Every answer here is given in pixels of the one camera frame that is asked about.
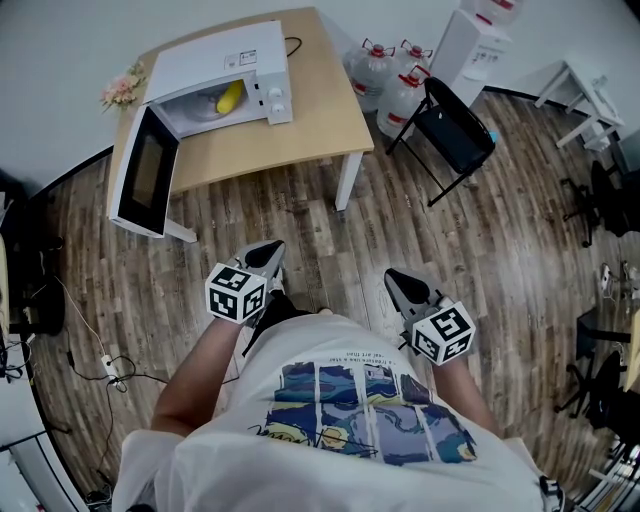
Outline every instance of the desk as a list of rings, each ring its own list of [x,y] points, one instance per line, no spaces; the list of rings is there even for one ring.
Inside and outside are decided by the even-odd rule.
[[[174,170],[172,194],[271,167],[345,155],[336,195],[336,209],[347,206],[362,153],[373,150],[356,97],[340,59],[313,7],[236,20],[160,46],[144,55],[147,74],[162,50],[214,32],[269,20],[280,20],[285,37],[302,39],[289,57],[293,121],[269,126],[266,119],[193,135],[182,140]],[[144,90],[138,98],[144,97]],[[137,100],[118,123],[109,173],[108,202],[122,158]]]
[[[629,345],[629,361],[627,362],[627,380],[624,390],[629,391],[640,376],[640,311],[633,315],[631,323],[631,343]]]
[[[9,339],[9,270],[4,238],[0,235],[0,329],[2,339]]]
[[[592,69],[586,62],[572,57],[568,58],[563,63],[563,69],[559,75],[557,75],[551,82],[549,82],[542,92],[540,98],[535,102],[536,108],[549,99],[549,96],[555,91],[569,76],[572,76],[578,87],[580,87],[580,94],[578,94],[567,106],[566,112],[571,112],[577,105],[583,100],[587,100],[595,113],[590,115],[584,122],[582,122],[577,128],[571,130],[567,135],[562,137],[556,146],[561,148],[570,140],[575,139],[578,135],[588,130],[596,122],[602,121],[609,125],[604,132],[594,135],[589,140],[585,141],[585,149],[592,149],[595,144],[616,131],[618,128],[624,126],[624,121],[618,116],[616,107],[611,101],[611,98],[607,94],[605,88],[601,88],[596,91],[593,87],[593,80],[599,78],[602,74]]]

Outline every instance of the open microwave door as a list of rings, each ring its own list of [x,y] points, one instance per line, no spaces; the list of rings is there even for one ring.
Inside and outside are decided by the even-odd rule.
[[[109,219],[143,235],[162,238],[180,136],[157,106],[143,105],[124,148]]]

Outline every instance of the table leg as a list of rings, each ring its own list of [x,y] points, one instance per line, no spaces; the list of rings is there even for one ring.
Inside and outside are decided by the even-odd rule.
[[[567,133],[564,137],[562,137],[558,142],[556,142],[556,147],[561,148],[570,140],[575,139],[578,135],[580,135],[583,131],[588,130],[589,127],[598,120],[597,115],[592,115],[588,119],[585,119],[580,125],[569,133]]]
[[[336,194],[336,210],[339,212],[347,207],[351,189],[356,181],[358,169],[360,169],[361,160],[362,151],[344,155],[342,171],[340,172],[340,182],[338,183],[338,193]]]
[[[601,141],[605,137],[608,137],[609,135],[611,135],[613,132],[616,131],[616,128],[618,127],[613,124],[609,126],[609,128],[607,128],[604,132],[595,134],[593,137],[591,137],[584,143],[585,149],[593,149],[593,146],[595,146],[596,142]]]
[[[173,222],[171,219],[166,219],[164,221],[164,232],[167,235],[175,236],[176,238],[190,244],[198,241],[198,235],[190,229]]]
[[[564,69],[560,72],[558,76],[556,76],[551,82],[549,82],[542,92],[540,93],[540,97],[534,103],[536,108],[540,108],[542,104],[549,99],[549,96],[555,91],[562,82],[564,82],[567,78],[569,78],[569,68],[565,65]]]
[[[567,105],[567,108],[565,109],[565,113],[570,114],[571,112],[573,112],[573,109],[576,108],[576,106],[578,106],[578,103],[580,103],[584,98],[585,98],[584,93],[580,91],[580,94],[578,94],[575,98],[573,98],[569,102],[569,104]]]

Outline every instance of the graphic print on shirt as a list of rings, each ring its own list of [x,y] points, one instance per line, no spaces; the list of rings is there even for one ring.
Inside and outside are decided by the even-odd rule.
[[[280,389],[274,393],[276,402],[316,401],[316,368],[313,363],[295,363],[282,368]]]
[[[271,402],[264,428],[259,436],[280,441],[316,446],[316,404]]]
[[[424,428],[413,406],[376,405],[373,408],[376,413],[380,451],[387,464],[402,466],[409,462],[427,462],[433,459],[427,446]]]
[[[402,403],[390,368],[370,364],[365,364],[363,368],[368,403]]]
[[[330,404],[357,404],[358,393],[353,370],[343,366],[321,366],[320,402]]]
[[[426,405],[432,402],[431,392],[409,375],[400,375],[400,389],[407,404]]]
[[[321,411],[320,448],[365,458],[375,453],[361,405],[322,404]]]
[[[370,364],[317,370],[312,362],[284,366],[264,426],[249,428],[397,466],[476,460],[471,434],[410,375]],[[358,397],[367,403],[359,404]]]
[[[476,452],[473,449],[475,441],[449,409],[430,404],[421,407],[420,410],[427,420],[427,427],[442,462],[476,460]]]

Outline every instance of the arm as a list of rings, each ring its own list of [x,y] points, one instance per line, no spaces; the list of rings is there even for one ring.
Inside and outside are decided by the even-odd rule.
[[[241,329],[220,318],[209,324],[160,394],[151,430],[186,437],[211,421]]]
[[[433,366],[438,395],[465,418],[500,437],[498,424],[471,377],[466,358]]]

